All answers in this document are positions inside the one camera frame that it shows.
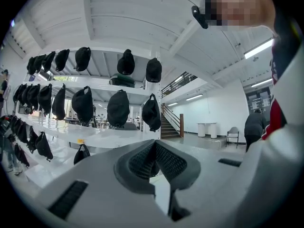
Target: wall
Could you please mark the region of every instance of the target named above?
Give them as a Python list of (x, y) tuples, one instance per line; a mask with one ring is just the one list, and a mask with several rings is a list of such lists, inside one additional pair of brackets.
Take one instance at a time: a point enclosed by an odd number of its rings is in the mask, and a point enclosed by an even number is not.
[[(25, 79), (27, 73), (27, 62), (24, 62), (7, 43), (4, 49), (0, 52), (0, 65), (9, 71), (9, 86), (11, 89), (7, 100), (7, 110), (8, 114), (12, 114), (14, 108), (14, 91), (17, 90), (17, 87), (21, 85)], [(2, 114), (4, 113), (6, 113), (5, 104), (2, 109)]]
[(227, 131), (235, 126), (240, 132), (239, 142), (246, 142), (244, 126), (249, 110), (240, 80), (229, 83), (222, 89), (206, 92), (197, 100), (178, 103), (169, 108), (177, 116), (184, 114), (185, 131), (197, 133), (197, 123), (217, 122), (218, 135), (227, 135)]

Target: sneaker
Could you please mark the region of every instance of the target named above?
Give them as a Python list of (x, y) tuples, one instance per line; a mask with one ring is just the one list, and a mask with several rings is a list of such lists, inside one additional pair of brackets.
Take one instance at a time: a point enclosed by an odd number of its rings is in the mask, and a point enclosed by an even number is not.
[(15, 174), (16, 176), (19, 175), (18, 167), (13, 167), (13, 171), (14, 171), (14, 174)]

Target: jeans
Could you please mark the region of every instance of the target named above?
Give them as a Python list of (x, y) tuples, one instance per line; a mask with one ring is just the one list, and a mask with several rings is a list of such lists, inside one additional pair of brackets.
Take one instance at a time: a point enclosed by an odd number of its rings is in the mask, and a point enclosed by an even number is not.
[(15, 152), (13, 150), (13, 147), (11, 146), (11, 142), (7, 139), (7, 138), (2, 138), (2, 144), (3, 144), (3, 150), (6, 152), (7, 154), (7, 158), (8, 158), (8, 165), (9, 166), (13, 166), (13, 167), (17, 167), (17, 158), (15, 156)]

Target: white pedestal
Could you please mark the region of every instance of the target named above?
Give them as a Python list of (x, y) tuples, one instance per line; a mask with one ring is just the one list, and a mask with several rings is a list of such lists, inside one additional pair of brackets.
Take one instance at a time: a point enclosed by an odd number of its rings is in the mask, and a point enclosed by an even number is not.
[(199, 137), (205, 137), (206, 136), (206, 130), (205, 130), (205, 124), (204, 123), (198, 123), (198, 136)]

